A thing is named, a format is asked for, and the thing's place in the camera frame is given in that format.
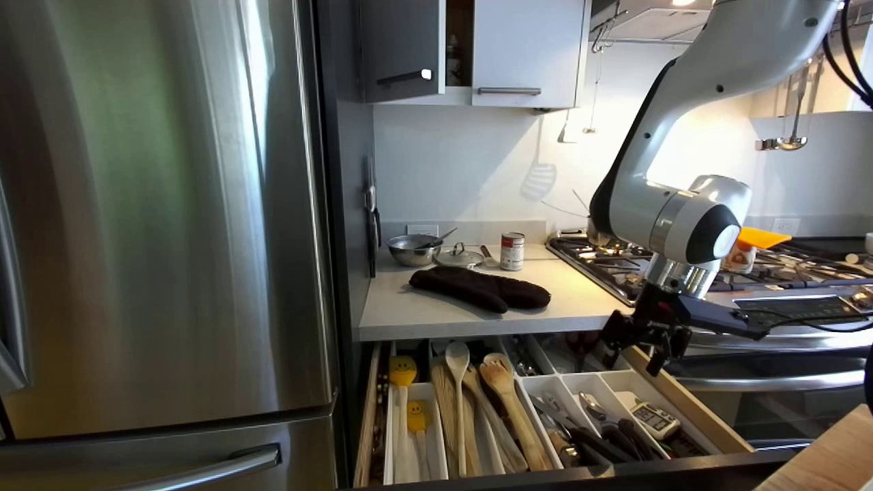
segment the stove burner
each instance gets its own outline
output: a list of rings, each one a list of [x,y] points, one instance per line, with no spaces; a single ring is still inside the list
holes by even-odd
[[[545,245],[609,295],[626,306],[637,306],[652,254],[630,245],[597,251],[588,236],[552,236]],[[866,251],[863,240],[792,240],[772,251],[759,251],[751,273],[723,270],[710,292],[784,292],[873,284],[873,260],[867,255],[863,261],[858,251]]]

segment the refrigerator door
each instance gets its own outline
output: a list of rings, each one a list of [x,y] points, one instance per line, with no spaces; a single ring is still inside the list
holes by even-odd
[[[337,487],[331,418],[0,446],[0,487]]]
[[[16,438],[334,404],[297,7],[0,0],[0,176],[27,317],[27,386],[2,395]]]

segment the white wall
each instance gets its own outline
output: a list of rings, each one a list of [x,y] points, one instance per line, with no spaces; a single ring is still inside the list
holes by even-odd
[[[676,45],[604,45],[590,55],[573,112],[379,104],[373,153],[382,221],[585,223],[588,200],[646,86],[676,55]],[[755,131],[781,137],[785,120],[751,120],[747,104],[731,99],[689,112],[650,176],[672,186],[704,171],[739,176],[755,187],[751,223],[784,231],[844,235],[858,216],[873,216],[873,194],[866,190],[873,183],[870,115],[810,118],[803,125],[810,144],[789,156],[755,150]]]

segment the kitchen counter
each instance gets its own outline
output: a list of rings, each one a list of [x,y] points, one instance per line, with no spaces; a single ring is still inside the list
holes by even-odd
[[[537,251],[530,254],[522,273],[480,273],[532,281],[548,288],[552,303],[543,310],[488,313],[454,298],[413,288],[413,273],[410,266],[397,266],[391,255],[379,260],[357,340],[578,332],[601,330],[612,310],[626,309],[556,255]]]

